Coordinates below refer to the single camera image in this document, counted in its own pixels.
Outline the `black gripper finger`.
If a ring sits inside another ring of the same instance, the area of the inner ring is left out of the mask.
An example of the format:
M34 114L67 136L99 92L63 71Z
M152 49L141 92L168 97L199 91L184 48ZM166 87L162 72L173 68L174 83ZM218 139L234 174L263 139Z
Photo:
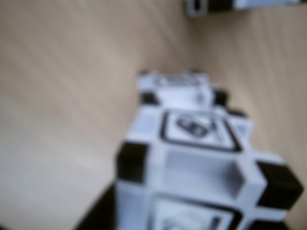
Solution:
M115 230L115 186L110 185L84 215L74 230Z

